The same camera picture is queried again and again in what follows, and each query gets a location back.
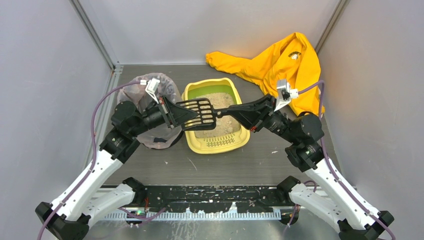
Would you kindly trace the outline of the black litter scoop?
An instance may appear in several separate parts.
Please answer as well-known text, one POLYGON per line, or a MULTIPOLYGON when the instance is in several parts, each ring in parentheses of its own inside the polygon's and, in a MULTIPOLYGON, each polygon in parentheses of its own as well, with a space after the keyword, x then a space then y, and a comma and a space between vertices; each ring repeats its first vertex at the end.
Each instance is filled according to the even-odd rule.
POLYGON ((208 98, 195 98, 176 103, 177 106, 190 111, 191 116, 184 120, 181 128, 183 131, 209 131, 217 126, 217 119, 224 117, 225 108, 214 109, 208 98))

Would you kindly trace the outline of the yellow green litter box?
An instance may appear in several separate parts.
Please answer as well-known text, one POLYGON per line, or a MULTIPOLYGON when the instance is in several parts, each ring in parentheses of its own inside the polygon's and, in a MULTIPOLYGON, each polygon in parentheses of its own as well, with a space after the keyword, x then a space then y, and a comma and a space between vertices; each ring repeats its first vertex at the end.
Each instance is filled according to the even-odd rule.
MULTIPOLYGON (((189 83, 181 94, 182 100, 190 100, 206 94, 229 94, 236 104, 241 104, 240 95, 232 82, 227 77, 205 79, 189 83)), ((196 137, 194 131, 185 132, 189 148, 197 154, 220 154, 243 147, 250 139, 250 131, 243 126, 233 133, 217 137, 196 137)))

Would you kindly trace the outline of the bin with pink bag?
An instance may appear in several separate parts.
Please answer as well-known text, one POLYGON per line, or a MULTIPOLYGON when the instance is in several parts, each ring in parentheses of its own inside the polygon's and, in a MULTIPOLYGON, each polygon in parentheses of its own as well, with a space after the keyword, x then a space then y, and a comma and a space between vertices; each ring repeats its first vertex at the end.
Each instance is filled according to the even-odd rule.
MULTIPOLYGON (((133 78, 130 82, 137 82, 138 84, 132 84, 120 89, 116 98, 117 102, 133 102, 137 109, 143 112, 154 102, 154 99, 146 93, 146 86, 139 82, 149 82, 152 79, 159 81, 158 87, 155 90, 157 98, 165 96, 174 103, 182 101, 182 96, 175 82, 164 73, 153 72, 133 78)), ((175 145, 181 139, 182 135, 180 126, 169 128, 166 124, 162 124, 139 134, 136 139, 149 149, 164 150, 175 145)))

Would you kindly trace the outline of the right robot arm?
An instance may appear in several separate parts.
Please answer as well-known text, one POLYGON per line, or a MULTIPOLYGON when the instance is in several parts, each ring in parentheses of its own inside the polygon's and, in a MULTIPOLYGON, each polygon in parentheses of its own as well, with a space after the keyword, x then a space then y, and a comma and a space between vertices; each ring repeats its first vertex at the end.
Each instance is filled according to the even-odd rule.
POLYGON ((305 173, 327 194, 323 198, 294 177, 280 183, 279 189, 292 203, 309 209, 328 223, 342 240, 378 240, 388 233, 394 216, 365 200, 336 170, 325 150, 320 118, 304 111, 290 120, 281 108, 291 98, 266 95, 259 100, 231 105, 217 111, 218 117, 231 116, 243 127, 258 132, 267 129, 290 142, 285 149, 291 164, 305 173))

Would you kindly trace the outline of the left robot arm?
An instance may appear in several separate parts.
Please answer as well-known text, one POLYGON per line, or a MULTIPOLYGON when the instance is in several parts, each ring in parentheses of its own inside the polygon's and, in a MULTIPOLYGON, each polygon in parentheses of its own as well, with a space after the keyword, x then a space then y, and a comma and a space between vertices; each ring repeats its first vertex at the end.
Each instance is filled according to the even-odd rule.
POLYGON ((145 204, 147 189, 133 177, 97 200, 91 198, 139 147, 138 135, 162 124, 178 127, 197 116, 196 111, 166 97, 143 112, 131 101, 118 103, 111 117, 113 129, 100 145, 94 145, 90 164, 60 196, 36 207, 35 213, 43 224, 37 238, 47 229, 59 240, 82 240, 90 227, 108 213, 130 204, 145 204))

